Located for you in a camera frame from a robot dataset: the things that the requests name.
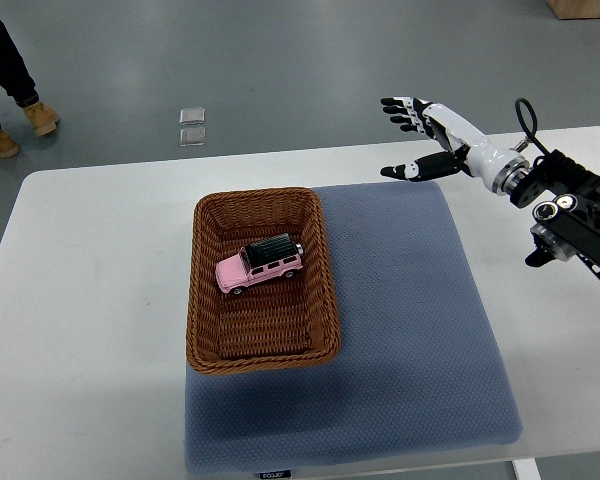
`white table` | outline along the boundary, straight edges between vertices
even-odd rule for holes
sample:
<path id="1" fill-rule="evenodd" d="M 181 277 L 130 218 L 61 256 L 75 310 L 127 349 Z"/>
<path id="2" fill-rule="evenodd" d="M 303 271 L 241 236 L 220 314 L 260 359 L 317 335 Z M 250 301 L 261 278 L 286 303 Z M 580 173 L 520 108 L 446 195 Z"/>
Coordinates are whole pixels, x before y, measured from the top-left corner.
<path id="1" fill-rule="evenodd" d="M 493 141 L 511 147 L 520 138 Z M 600 174 L 600 127 L 539 138 Z M 196 202 L 216 191 L 387 181 L 381 167 L 438 149 L 418 141 L 29 176 L 0 245 L 0 478 L 189 478 L 184 337 Z M 600 284 L 576 259 L 525 266 L 531 208 L 465 175 L 438 183 L 524 432 L 509 446 L 300 469 L 294 478 L 600 451 Z"/>

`person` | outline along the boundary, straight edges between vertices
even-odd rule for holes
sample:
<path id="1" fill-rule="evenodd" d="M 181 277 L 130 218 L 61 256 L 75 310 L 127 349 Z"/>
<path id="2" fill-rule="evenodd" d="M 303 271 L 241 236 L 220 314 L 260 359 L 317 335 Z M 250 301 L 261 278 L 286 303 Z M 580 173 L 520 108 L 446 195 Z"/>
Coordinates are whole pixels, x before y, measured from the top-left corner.
<path id="1" fill-rule="evenodd" d="M 53 108 L 40 101 L 36 84 L 1 20 L 0 86 L 23 109 L 37 136 L 47 135 L 56 129 L 60 117 Z M 19 151 L 20 146 L 2 130 L 0 124 L 0 158 L 13 157 Z"/>

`toy car roof rack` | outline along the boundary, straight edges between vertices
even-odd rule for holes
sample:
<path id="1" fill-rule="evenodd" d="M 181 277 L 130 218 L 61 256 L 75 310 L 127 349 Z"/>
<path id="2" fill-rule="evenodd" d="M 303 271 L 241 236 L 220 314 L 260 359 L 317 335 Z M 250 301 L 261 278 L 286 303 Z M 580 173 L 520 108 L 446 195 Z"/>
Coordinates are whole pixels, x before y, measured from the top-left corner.
<path id="1" fill-rule="evenodd" d="M 245 247 L 251 268 L 261 267 L 277 260 L 296 255 L 298 247 L 291 235 L 282 233 L 275 237 L 253 242 Z"/>

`mat label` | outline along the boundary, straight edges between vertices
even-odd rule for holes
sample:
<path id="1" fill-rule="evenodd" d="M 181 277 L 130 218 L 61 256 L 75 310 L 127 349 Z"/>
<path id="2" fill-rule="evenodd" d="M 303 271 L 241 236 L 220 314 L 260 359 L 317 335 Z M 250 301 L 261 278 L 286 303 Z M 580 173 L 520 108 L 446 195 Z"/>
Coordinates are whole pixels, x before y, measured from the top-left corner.
<path id="1" fill-rule="evenodd" d="M 291 470 L 279 470 L 260 474 L 261 479 L 291 478 Z"/>

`cable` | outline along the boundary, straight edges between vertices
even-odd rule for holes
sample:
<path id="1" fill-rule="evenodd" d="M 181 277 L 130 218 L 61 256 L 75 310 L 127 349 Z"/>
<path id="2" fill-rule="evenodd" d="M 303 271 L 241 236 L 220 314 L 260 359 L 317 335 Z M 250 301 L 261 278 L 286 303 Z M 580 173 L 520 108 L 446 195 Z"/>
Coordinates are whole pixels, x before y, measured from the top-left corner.
<path id="1" fill-rule="evenodd" d="M 527 111 L 529 112 L 529 115 L 531 115 L 531 130 L 529 130 L 527 122 L 522 116 L 520 104 L 527 107 Z M 536 117 L 536 112 L 533 110 L 533 107 L 531 106 L 531 103 L 529 103 L 529 100 L 527 100 L 526 98 L 518 98 L 516 100 L 516 115 L 518 116 L 518 122 L 520 122 L 522 131 L 525 133 L 527 138 L 531 140 L 533 144 L 536 147 L 538 147 L 538 150 L 540 150 L 544 155 L 549 155 L 549 150 L 547 150 L 546 147 L 542 145 L 542 143 L 540 143 L 540 140 L 536 138 L 536 132 L 538 131 L 538 117 Z"/>

